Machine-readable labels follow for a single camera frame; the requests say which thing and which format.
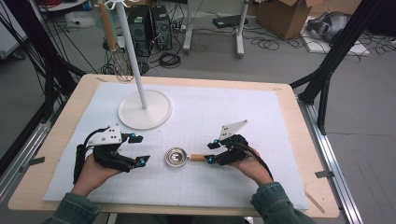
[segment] gray sleeve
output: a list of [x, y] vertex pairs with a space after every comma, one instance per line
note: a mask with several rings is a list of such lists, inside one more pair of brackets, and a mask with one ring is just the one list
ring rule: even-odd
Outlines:
[[66, 193], [52, 218], [46, 224], [91, 224], [100, 212], [100, 205], [91, 203], [87, 198]]
[[315, 223], [312, 218], [294, 209], [285, 190], [277, 182], [260, 186], [253, 194], [251, 203], [265, 224]]

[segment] round white base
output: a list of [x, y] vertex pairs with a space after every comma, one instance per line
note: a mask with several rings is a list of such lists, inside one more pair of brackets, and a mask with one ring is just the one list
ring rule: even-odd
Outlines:
[[159, 91], [145, 91], [147, 109], [143, 109], [139, 92], [122, 100], [119, 117], [126, 126], [136, 130], [149, 130], [165, 123], [172, 113], [168, 97]]

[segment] metal bowl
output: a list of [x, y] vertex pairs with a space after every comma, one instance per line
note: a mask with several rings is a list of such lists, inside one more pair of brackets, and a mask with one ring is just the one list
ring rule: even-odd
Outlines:
[[181, 147], [171, 147], [165, 153], [165, 161], [170, 166], [180, 167], [184, 165], [186, 160], [187, 160], [187, 153]]

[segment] robotic hand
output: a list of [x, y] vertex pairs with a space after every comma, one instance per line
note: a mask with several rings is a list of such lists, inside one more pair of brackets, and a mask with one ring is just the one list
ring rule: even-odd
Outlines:
[[[96, 133], [101, 134], [90, 140]], [[146, 166], [149, 156], [132, 159], [121, 156], [117, 152], [121, 144], [127, 140], [129, 144], [141, 143], [143, 137], [140, 135], [136, 136], [134, 133], [121, 133], [118, 124], [90, 133], [85, 139], [84, 144], [77, 146], [73, 184], [76, 184], [78, 181], [82, 166], [84, 165], [85, 155], [90, 149], [92, 149], [95, 161], [104, 167], [129, 173], [134, 168]]]
[[[223, 126], [223, 130], [220, 134], [220, 139], [215, 140], [213, 143], [207, 144], [207, 146], [210, 149], [218, 148], [221, 146], [225, 146], [227, 148], [226, 151], [220, 153], [219, 155], [204, 156], [207, 160], [207, 163], [209, 164], [217, 163], [218, 165], [221, 166], [228, 165], [235, 161], [243, 160], [249, 154], [255, 157], [257, 161], [259, 161], [259, 163], [265, 168], [265, 170], [267, 170], [271, 178], [274, 179], [267, 164], [262, 160], [262, 158], [259, 155], [257, 155], [255, 150], [248, 145], [248, 141], [245, 139], [245, 137], [243, 137], [240, 134], [234, 134], [235, 130], [239, 130], [240, 128], [242, 128], [242, 126], [245, 125], [242, 122], [245, 122], [245, 124], [247, 123], [247, 121], [245, 120], [235, 124], [228, 125], [228, 127]], [[239, 125], [241, 127], [233, 128], [233, 126], [236, 125]]]

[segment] white lamp stand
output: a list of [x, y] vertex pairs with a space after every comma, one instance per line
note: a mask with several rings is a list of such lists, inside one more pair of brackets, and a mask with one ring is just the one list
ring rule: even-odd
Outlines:
[[136, 55], [134, 54], [134, 44], [125, 14], [127, 7], [124, 0], [109, 0], [113, 3], [119, 14], [122, 34], [125, 37], [128, 56], [131, 61], [132, 71], [138, 92], [125, 97], [119, 106], [119, 117], [122, 123], [136, 130], [149, 130], [157, 128], [165, 123], [172, 113], [172, 104], [169, 98], [159, 91], [145, 91], [137, 65]]

